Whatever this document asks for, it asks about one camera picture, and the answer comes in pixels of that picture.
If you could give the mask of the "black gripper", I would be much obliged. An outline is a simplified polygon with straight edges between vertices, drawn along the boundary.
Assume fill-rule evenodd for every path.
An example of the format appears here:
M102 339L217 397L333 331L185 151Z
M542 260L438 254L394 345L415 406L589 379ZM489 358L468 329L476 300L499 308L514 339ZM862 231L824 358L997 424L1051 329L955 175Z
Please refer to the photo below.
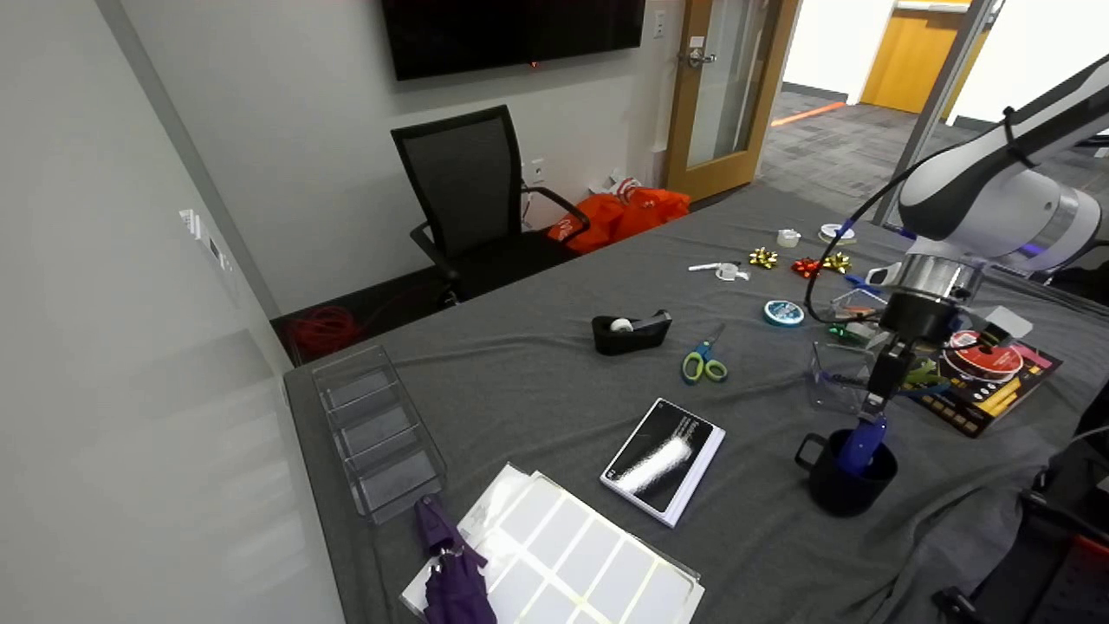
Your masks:
M881 326L892 331L870 381L865 406L881 409L904 381L918 345L944 345L965 326L965 304L981 285L981 268L937 254L909 254Z

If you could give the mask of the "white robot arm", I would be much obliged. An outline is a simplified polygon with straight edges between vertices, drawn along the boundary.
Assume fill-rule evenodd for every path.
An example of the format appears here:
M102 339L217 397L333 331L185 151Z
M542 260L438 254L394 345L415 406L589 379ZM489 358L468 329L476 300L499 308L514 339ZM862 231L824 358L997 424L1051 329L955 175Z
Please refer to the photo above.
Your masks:
M989 131L947 145L894 175L909 254L887 282L881 352L862 411L881 411L925 345L938 351L985 268L1018 276L1053 272L1096 246L1103 209L1053 180L1044 160L1109 122L1109 59L1096 59Z

